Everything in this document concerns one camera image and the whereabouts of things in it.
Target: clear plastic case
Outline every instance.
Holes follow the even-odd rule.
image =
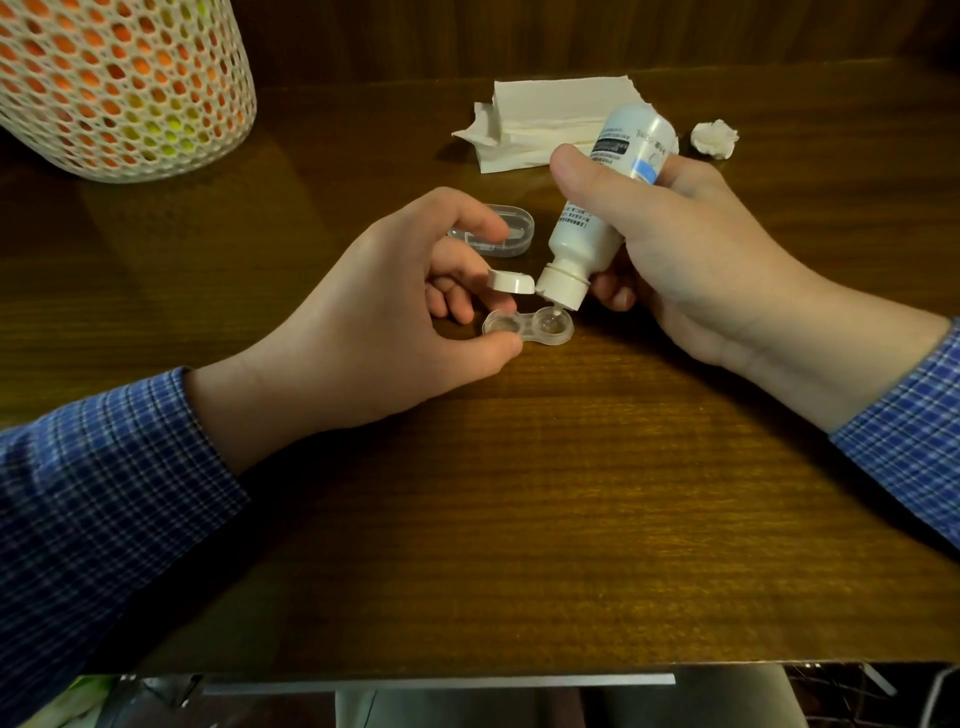
[[[510,226],[510,234],[502,243],[491,243],[472,232],[451,230],[450,237],[466,242],[480,255],[489,257],[516,257],[527,252],[534,239],[534,218],[525,209],[510,205],[488,205]]]
[[[573,336],[573,319],[566,311],[559,313],[553,306],[536,313],[493,311],[483,323],[483,332],[514,331],[523,341],[539,341],[548,346],[565,344]]]

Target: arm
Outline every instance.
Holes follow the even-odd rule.
[[[236,476],[294,440],[361,425],[489,376],[520,352],[500,331],[449,341],[489,266],[462,227],[506,224],[455,190],[375,223],[307,300],[248,350],[68,404],[0,433],[0,725],[62,691],[131,595],[248,498]]]
[[[684,350],[832,432],[960,547],[960,360],[948,319],[804,267],[708,164],[671,157],[652,186],[561,147],[551,169],[568,199],[625,237],[593,282],[601,302],[646,304]]]
[[[247,502],[182,376],[0,433],[0,724],[62,691],[133,592]]]

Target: white mesh basket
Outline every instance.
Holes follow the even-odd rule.
[[[0,125],[69,172],[177,175],[255,114],[229,0],[0,0]]]

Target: plaid shirt sleeve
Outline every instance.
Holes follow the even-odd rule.
[[[66,688],[130,596],[246,502],[183,370],[0,432],[0,726]]]
[[[960,319],[917,369],[830,440],[960,548]]]

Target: bottle cap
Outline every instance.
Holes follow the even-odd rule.
[[[487,273],[487,286],[504,293],[534,293],[532,276],[513,271],[494,271],[493,268]]]
[[[587,297],[589,288],[588,281],[557,268],[553,263],[547,263],[535,291],[548,301],[576,311]]]

